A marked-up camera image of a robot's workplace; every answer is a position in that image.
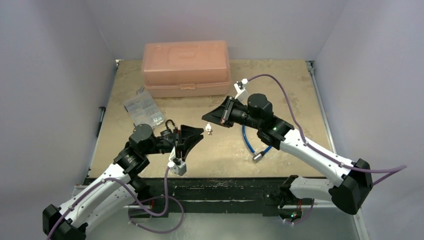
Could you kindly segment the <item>small silver keys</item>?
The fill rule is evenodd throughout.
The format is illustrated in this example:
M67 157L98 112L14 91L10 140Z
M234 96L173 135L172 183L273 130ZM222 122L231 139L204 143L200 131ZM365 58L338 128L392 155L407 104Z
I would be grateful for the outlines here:
M212 129L212 125L210 122L208 122L205 126L205 131L207 132L207 134L209 136L211 136L213 134L213 129Z

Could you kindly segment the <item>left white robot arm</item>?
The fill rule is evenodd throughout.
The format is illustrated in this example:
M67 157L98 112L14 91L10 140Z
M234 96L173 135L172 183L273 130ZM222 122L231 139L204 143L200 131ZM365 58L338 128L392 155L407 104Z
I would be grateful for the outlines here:
M204 129L181 125L155 136L149 124L137 125L123 150L107 169L85 189L60 206L50 204L42 212L42 230L48 240L84 240L89 229L125 205L136 203L147 214L163 216L169 207L168 175L183 176L188 153L203 138ZM148 156L168 154L164 174L164 209L148 209L147 185L139 177L150 163Z

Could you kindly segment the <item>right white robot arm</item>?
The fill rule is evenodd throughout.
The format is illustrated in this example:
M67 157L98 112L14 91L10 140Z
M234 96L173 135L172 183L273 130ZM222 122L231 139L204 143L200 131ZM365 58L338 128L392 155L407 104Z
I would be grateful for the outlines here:
M275 116L273 105L264 94L250 95L247 104L227 96L221 105L201 118L226 128L240 124L256 129L264 144L298 158L324 175L324 178L291 175L280 187L281 206L300 199L315 199L332 202L341 211L355 215L373 188L367 161L337 156L302 137L299 129Z

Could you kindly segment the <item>blue cable lock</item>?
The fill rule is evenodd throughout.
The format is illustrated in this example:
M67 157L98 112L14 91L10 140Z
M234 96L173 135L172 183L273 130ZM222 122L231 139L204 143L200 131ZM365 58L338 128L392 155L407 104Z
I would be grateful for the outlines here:
M254 140L254 136L247 129L247 126L241 126L242 140L248 152L251 154L252 162L256 164L262 161L273 147L260 142L260 140Z

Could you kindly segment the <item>black padlock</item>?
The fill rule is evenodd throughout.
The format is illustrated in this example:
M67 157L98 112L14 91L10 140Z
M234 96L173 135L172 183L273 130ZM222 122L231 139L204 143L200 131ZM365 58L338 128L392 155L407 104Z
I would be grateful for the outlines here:
M160 132L162 137L171 135L176 127L175 122L172 119L168 119L165 121L165 130Z

